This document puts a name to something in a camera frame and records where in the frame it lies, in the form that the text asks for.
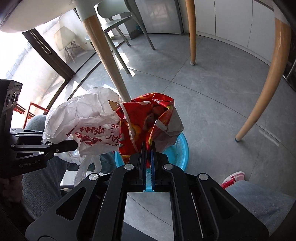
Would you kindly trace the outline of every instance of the pink sneaker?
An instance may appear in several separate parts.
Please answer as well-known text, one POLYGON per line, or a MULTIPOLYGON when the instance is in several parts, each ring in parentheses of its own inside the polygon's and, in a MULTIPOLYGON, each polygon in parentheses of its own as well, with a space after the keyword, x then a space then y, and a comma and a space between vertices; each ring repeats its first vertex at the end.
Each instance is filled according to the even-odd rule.
POLYGON ((232 184, 236 183, 237 181, 241 181, 244 180, 244 178, 246 177, 246 174, 244 172, 236 172, 234 174, 231 174, 230 176, 228 176, 224 182, 222 182, 220 184, 220 186, 225 189, 229 186, 231 186, 232 184))

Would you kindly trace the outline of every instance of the white cabinet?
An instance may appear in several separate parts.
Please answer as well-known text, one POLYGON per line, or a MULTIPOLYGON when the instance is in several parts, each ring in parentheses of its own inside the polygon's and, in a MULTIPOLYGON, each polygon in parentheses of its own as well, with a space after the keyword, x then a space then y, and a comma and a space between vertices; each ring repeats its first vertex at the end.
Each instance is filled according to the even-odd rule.
POLYGON ((216 36, 248 46, 252 0, 215 0, 216 36))
POLYGON ((274 50, 274 12, 253 1, 253 20, 248 49, 271 62, 274 50))
POLYGON ((215 35, 214 0, 194 0, 196 31, 215 35))

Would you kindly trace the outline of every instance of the white plastic bag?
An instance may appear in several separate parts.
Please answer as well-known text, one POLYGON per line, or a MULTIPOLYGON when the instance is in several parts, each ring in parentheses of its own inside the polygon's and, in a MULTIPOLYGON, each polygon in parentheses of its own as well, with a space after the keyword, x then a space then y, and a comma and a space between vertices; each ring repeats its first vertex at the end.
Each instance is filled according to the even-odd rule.
POLYGON ((59 143, 75 139, 78 148, 58 156, 79 166, 74 185, 86 177, 89 164, 101 170, 101 154, 118 151, 120 118, 108 100, 118 102, 119 96, 109 88, 95 87, 86 94, 72 98, 51 110, 46 116, 43 143, 59 143))

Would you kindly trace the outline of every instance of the chair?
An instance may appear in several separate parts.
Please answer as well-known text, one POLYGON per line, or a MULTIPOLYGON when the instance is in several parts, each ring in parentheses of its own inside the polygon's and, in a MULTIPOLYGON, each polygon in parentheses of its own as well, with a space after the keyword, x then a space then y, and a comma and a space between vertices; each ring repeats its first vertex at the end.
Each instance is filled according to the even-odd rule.
POLYGON ((70 29, 66 28, 65 26, 62 26, 55 34, 54 34, 54 41, 57 45, 57 48, 59 51, 65 50, 68 54, 68 58, 71 61, 75 63, 72 52, 74 48, 78 48, 78 45, 75 43, 74 38, 76 37, 76 34, 72 32, 70 29))
POLYGON ((114 43, 112 42, 112 40, 110 39, 108 32, 111 31, 112 29, 116 29, 120 36, 124 39, 124 41, 126 42, 126 44, 130 47, 131 45, 129 44, 129 42, 127 41, 126 37, 124 36, 124 34, 121 32, 121 30, 119 29, 119 25, 134 19, 137 24, 140 26, 141 30, 143 31, 145 37, 147 38, 151 48, 153 50, 155 50, 146 29, 144 28, 144 26, 140 23, 140 21, 137 19, 135 13, 132 11, 132 9, 129 7, 128 3, 126 2, 126 0, 103 0, 102 2, 100 2, 97 5, 97 11, 98 14, 102 17, 102 18, 108 18, 110 21, 104 25, 102 25, 102 29, 103 32, 106 36, 106 39, 108 41, 109 46, 111 47, 111 49, 113 50, 113 53, 117 56, 118 60, 120 61, 120 63, 122 64, 124 70, 126 71, 127 74, 131 74, 126 66, 126 64, 124 63, 122 57, 120 56, 117 48, 115 47, 114 43), (125 18, 119 18, 116 20, 113 20, 112 17, 124 12, 130 12, 130 16, 125 17, 125 18))

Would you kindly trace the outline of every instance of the white wall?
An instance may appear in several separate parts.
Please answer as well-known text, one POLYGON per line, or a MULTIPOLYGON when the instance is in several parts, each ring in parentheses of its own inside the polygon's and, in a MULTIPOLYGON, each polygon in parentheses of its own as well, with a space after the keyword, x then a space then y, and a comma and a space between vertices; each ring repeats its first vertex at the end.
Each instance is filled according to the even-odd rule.
POLYGON ((264 5, 253 1, 252 29, 248 49, 271 62, 274 49, 274 13, 264 5))
MULTIPOLYGON (((270 6, 271 0, 263 2, 270 6)), ((197 34, 224 41, 270 64, 274 13, 254 0, 194 0, 197 34)), ((189 32, 185 0, 179 0, 184 32, 189 32)))

